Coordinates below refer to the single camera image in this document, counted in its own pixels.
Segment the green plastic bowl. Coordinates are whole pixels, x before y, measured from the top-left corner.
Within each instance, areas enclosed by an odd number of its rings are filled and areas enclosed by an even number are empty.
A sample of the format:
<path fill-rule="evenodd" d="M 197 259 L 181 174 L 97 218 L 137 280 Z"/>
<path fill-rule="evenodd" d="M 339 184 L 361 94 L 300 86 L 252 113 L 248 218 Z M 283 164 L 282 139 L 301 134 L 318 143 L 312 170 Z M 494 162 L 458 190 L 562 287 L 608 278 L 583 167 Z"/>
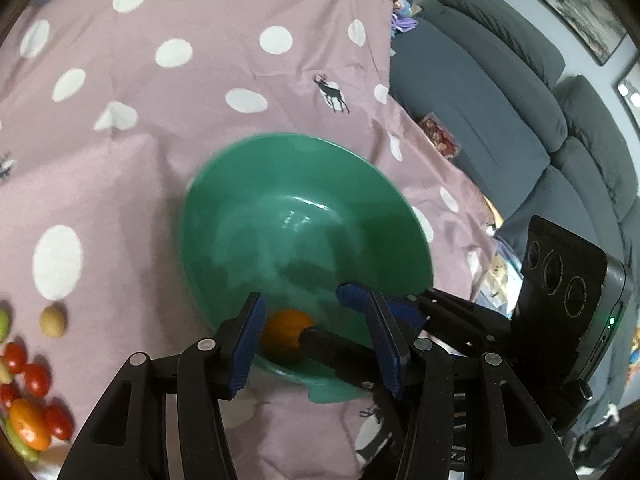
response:
<path fill-rule="evenodd" d="M 433 284 L 421 223 L 381 171 L 347 148 L 295 133 L 240 141 L 196 174 L 178 229 L 184 280 L 210 327 L 251 292 L 357 344 L 362 314 L 335 292 L 358 282 L 394 296 Z"/>

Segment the grey sofa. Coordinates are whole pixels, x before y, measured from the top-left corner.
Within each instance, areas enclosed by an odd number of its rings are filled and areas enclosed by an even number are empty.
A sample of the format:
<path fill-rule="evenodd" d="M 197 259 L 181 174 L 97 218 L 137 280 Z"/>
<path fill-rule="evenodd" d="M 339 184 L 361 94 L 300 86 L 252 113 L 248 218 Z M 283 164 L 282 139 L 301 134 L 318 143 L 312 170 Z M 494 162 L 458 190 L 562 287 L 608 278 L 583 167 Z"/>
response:
<path fill-rule="evenodd" d="M 639 179 L 589 80 L 565 77 L 559 48 L 504 0 L 423 0 L 392 42 L 390 92 L 458 141 L 454 164 L 504 218 L 514 252 L 529 219 L 559 223 L 639 266 Z"/>

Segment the tan longan fruit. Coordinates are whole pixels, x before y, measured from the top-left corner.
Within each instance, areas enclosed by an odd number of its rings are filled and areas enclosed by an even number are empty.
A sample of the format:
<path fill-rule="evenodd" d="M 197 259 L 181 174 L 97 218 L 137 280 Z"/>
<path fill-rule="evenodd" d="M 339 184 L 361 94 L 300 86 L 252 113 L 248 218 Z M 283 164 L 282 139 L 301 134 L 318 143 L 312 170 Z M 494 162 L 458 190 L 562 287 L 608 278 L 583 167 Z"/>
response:
<path fill-rule="evenodd" d="M 0 359 L 0 384 L 1 385 L 11 385 L 13 382 L 13 374 L 9 370 L 9 367 Z"/>
<path fill-rule="evenodd" d="M 40 330 L 49 338 L 58 339 L 66 333 L 66 316 L 56 304 L 44 308 L 39 315 Z"/>

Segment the red snack packet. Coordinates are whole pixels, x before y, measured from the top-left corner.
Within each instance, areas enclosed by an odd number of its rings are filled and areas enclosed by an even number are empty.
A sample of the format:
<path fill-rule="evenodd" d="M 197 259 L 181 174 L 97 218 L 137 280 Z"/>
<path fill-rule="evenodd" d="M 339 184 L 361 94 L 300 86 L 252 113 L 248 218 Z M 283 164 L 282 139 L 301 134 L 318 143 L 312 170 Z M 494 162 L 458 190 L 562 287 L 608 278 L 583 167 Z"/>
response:
<path fill-rule="evenodd" d="M 431 113 L 424 116 L 419 126 L 434 148 L 443 158 L 453 160 L 460 153 L 460 145 L 438 117 Z"/>

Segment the orange mandarin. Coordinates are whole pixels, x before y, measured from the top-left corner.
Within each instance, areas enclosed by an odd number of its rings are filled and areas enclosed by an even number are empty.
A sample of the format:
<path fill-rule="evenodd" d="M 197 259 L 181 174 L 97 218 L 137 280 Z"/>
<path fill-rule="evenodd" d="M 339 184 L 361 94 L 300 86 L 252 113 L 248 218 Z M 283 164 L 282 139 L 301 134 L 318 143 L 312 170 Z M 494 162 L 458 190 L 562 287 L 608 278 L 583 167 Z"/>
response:
<path fill-rule="evenodd" d="M 35 451 L 47 451 L 51 436 L 38 405 L 26 399 L 16 399 L 9 409 L 9 419 L 22 442 Z"/>
<path fill-rule="evenodd" d="M 303 311 L 282 309 L 271 313 L 260 334 L 262 353 L 274 362 L 299 360 L 300 334 L 311 326 L 314 326 L 314 319 Z"/>

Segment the pink polka dot tablecloth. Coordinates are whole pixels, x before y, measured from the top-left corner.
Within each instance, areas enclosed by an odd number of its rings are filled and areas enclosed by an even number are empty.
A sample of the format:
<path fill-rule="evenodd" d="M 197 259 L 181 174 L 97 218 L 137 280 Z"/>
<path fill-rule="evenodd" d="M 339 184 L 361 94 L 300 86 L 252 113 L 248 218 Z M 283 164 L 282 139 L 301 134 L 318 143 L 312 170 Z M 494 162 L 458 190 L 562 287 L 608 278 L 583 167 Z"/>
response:
<path fill-rule="evenodd" d="M 266 132 L 343 145 L 404 194 L 438 288 L 495 253 L 477 186 L 390 96 L 395 0 L 26 0 L 1 46 L 1 303 L 84 422 L 131 353 L 206 333 L 176 251 L 209 157 Z M 39 326 L 51 304 L 66 333 Z"/>

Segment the purple folded clothes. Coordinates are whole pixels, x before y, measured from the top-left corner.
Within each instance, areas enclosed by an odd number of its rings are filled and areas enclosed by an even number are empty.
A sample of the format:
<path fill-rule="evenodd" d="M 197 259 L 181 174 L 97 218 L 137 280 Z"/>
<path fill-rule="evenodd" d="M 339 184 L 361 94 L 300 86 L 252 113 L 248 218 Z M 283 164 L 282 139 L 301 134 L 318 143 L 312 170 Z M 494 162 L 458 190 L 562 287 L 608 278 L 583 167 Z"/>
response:
<path fill-rule="evenodd" d="M 390 19 L 390 36 L 411 32 L 418 27 L 418 14 L 422 8 L 412 0 L 397 0 L 394 3 L 392 18 Z"/>

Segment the dark red cherry tomato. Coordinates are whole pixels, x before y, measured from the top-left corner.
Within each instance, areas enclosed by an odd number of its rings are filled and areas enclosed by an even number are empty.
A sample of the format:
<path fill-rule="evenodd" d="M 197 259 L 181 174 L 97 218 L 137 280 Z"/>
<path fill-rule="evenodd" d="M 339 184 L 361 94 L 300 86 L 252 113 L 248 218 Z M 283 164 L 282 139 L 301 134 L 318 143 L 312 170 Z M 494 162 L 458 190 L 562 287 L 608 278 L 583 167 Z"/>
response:
<path fill-rule="evenodd" d="M 69 441 L 74 433 L 74 421 L 60 404 L 49 404 L 44 408 L 43 419 L 52 438 Z"/>

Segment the green fruit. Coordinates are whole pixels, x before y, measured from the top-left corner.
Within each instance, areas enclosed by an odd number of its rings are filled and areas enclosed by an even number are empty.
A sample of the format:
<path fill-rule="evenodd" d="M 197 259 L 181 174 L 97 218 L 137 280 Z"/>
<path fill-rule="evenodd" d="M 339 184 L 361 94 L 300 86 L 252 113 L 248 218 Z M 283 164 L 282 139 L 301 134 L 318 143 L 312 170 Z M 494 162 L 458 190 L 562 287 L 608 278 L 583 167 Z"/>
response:
<path fill-rule="evenodd" d="M 21 457 L 22 460 L 26 463 L 37 463 L 39 460 L 39 452 L 30 448 L 27 444 L 25 444 L 22 439 L 17 435 L 11 423 L 8 420 L 2 419 L 1 427 L 6 435 L 6 438 L 9 441 L 9 444 L 12 446 L 17 455 Z"/>
<path fill-rule="evenodd" d="M 6 341 L 11 331 L 12 318 L 6 309 L 0 309 L 0 344 Z"/>

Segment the framed wall picture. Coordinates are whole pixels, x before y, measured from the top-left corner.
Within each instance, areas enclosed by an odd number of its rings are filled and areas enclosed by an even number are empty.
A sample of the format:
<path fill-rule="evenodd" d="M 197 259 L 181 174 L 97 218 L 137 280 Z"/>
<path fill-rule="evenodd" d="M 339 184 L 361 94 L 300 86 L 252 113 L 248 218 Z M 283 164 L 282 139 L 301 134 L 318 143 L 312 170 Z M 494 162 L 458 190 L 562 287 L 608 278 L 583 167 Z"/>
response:
<path fill-rule="evenodd" d="M 600 66 L 605 66 L 627 31 L 606 0 L 541 0 L 582 40 Z"/>

